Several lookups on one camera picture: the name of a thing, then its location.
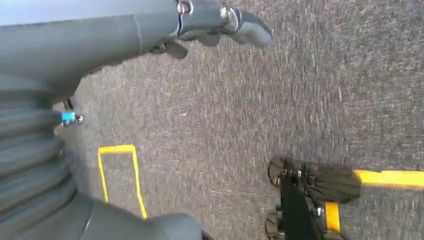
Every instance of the screw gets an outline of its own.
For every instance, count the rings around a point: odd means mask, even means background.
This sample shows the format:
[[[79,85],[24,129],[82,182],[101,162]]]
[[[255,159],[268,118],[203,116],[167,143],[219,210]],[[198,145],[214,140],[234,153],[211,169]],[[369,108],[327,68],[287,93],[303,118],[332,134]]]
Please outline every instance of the screw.
[[[187,14],[187,13],[190,12],[190,5],[187,2],[182,1],[182,2],[178,3],[178,5],[176,6],[176,11],[180,15]]]
[[[231,17],[230,10],[231,10],[231,8],[229,8],[225,4],[222,4],[221,5],[221,9],[219,10],[219,13],[221,15],[221,19],[223,19],[223,20],[229,20],[230,17]]]

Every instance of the yellow line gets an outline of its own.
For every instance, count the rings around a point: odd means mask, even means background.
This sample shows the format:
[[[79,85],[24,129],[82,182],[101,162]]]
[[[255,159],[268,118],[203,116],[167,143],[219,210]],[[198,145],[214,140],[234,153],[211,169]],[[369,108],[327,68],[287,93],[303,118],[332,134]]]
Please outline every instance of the yellow line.
[[[97,153],[98,169],[100,170],[101,186],[103,187],[104,202],[109,202],[108,189],[106,188],[105,172],[103,171],[102,157],[100,152]]]
[[[134,172],[135,172],[135,186],[136,186],[138,204],[140,205],[140,209],[141,209],[141,216],[144,219],[146,219],[147,212],[146,212],[146,208],[143,203],[143,198],[141,194],[140,178],[139,178],[139,163],[137,160],[136,147],[134,145],[105,146],[105,147],[98,148],[98,151],[97,151],[98,168],[100,169],[101,184],[103,186],[103,193],[104,193],[104,201],[107,203],[109,201],[109,197],[108,197],[108,189],[106,187],[105,174],[103,171],[101,154],[128,154],[128,153],[132,154],[132,163],[133,163]]]
[[[390,187],[424,187],[424,171],[384,170],[381,172],[353,170],[365,185]]]
[[[325,203],[325,218],[327,220],[327,229],[340,233],[339,206],[337,203]]]

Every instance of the black wheel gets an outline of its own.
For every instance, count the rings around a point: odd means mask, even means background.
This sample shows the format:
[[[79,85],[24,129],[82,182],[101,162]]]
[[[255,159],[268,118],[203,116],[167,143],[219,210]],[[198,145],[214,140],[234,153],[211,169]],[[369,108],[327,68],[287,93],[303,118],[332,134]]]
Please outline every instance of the black wheel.
[[[328,231],[324,233],[325,240],[344,240],[339,232]]]
[[[277,213],[270,212],[265,220],[265,233],[269,240],[284,240],[284,232],[280,232],[277,224]]]
[[[321,166],[307,178],[306,188],[315,201],[345,204],[361,194],[361,180],[349,168]]]
[[[207,232],[201,231],[201,240],[214,240]]]
[[[280,177],[287,174],[287,164],[291,158],[285,156],[275,156],[271,158],[268,164],[268,178],[271,184],[278,188],[280,186]]]

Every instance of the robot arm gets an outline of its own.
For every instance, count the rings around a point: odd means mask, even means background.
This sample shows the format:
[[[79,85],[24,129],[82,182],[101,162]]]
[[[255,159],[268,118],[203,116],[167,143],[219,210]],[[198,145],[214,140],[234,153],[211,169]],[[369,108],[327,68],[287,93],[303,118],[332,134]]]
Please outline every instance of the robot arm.
[[[207,239],[189,215],[142,221],[76,191],[52,105],[104,65],[152,52],[183,58],[176,40],[214,46],[220,35],[271,41],[255,16],[218,2],[0,1],[0,239]]]
[[[214,46],[227,35],[266,47],[272,39],[257,17],[216,1],[4,0],[0,16],[0,74],[42,80],[68,96],[104,65],[151,52],[185,57],[175,40]]]

